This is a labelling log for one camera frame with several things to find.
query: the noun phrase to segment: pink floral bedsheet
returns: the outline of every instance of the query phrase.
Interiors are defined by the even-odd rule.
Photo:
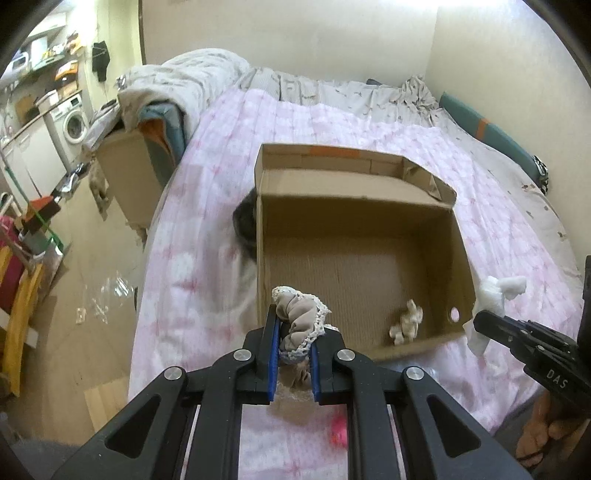
[[[254,184],[263,142],[341,145],[406,156],[457,191],[455,213],[479,277],[525,275],[507,314],[574,335],[582,304],[496,180],[438,128],[371,123],[325,105],[279,102],[261,90],[224,93],[203,115],[174,176],[146,266],[130,398],[170,365],[209,366],[256,328],[256,268],[241,252],[232,211]],[[465,339],[420,364],[487,429],[536,391],[500,345],[474,357]],[[345,478],[346,452],[329,443],[334,407],[279,398],[243,410],[239,476]]]

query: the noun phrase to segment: orange tape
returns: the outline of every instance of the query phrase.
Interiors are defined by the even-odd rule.
[[[484,138],[484,132],[486,130],[486,126],[491,123],[486,118],[481,118],[480,122],[478,122],[478,128],[476,129],[476,139],[482,141]]]
[[[314,145],[310,147],[310,155],[315,157],[360,158],[361,152],[354,148],[324,147]]]

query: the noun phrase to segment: metal screw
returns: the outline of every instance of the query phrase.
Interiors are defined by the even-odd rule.
[[[183,375],[183,371],[179,367],[168,367],[164,371],[164,378],[166,380],[178,380]]]
[[[245,348],[240,348],[240,350],[236,350],[234,352],[234,359],[238,360],[239,362],[246,362],[246,360],[250,360],[252,357],[252,353],[250,350],[246,350]]]
[[[343,362],[350,362],[353,358],[355,358],[355,352],[353,350],[349,350],[348,348],[343,348],[342,350],[336,352],[336,356]]]
[[[407,368],[407,377],[411,380],[421,380],[425,376],[425,372],[420,367]]]

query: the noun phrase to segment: teal cushion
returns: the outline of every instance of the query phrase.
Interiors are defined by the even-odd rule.
[[[460,127],[476,138],[481,120],[485,119],[481,114],[446,92],[441,96],[439,105],[447,110]],[[484,125],[484,133],[479,140],[509,157],[538,187],[541,186],[540,171],[532,155],[527,153],[497,125],[491,123]]]

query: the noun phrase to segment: washing machine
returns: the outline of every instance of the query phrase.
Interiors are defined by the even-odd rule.
[[[82,142],[88,133],[88,119],[78,93],[56,105],[44,115],[45,123],[57,153],[68,173],[80,163]]]

